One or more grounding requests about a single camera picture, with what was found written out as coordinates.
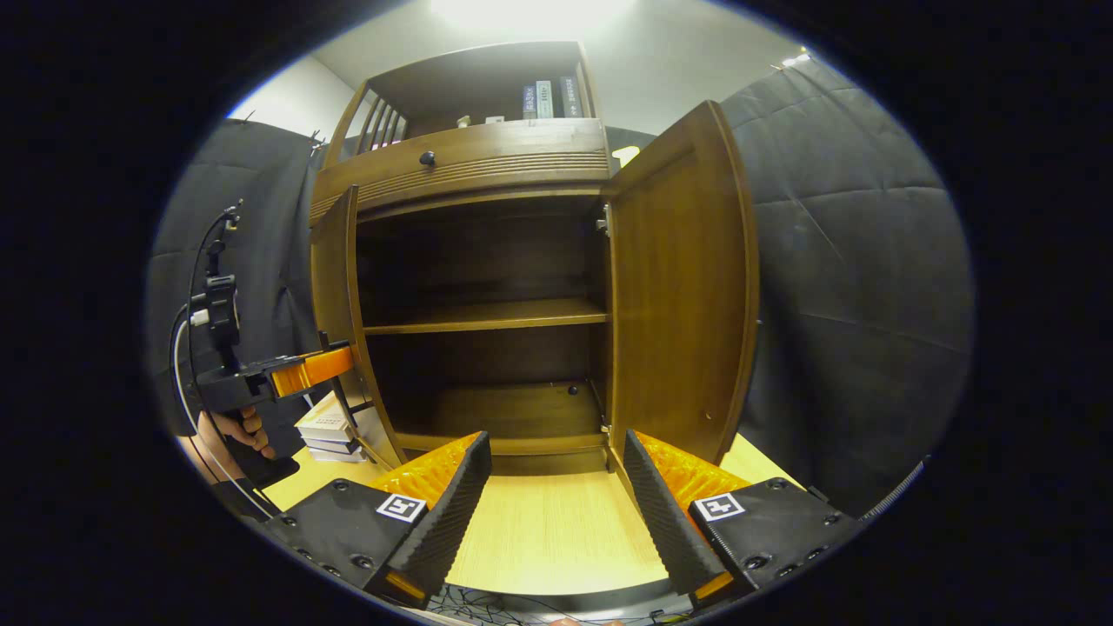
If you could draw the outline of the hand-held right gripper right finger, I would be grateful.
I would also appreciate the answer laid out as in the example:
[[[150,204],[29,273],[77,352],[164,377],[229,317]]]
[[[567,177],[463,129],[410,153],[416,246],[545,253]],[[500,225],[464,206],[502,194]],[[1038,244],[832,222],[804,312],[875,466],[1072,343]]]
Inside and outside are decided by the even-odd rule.
[[[695,609],[782,585],[865,529],[782,476],[747,481],[632,429],[623,468],[674,591]]]

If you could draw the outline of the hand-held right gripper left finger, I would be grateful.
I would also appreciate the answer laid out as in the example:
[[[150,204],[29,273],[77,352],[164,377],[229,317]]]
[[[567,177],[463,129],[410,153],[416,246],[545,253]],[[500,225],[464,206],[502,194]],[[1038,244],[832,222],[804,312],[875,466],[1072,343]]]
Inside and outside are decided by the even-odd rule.
[[[372,483],[329,481],[263,532],[349,587],[426,609],[456,563],[490,469],[490,436],[481,430]]]

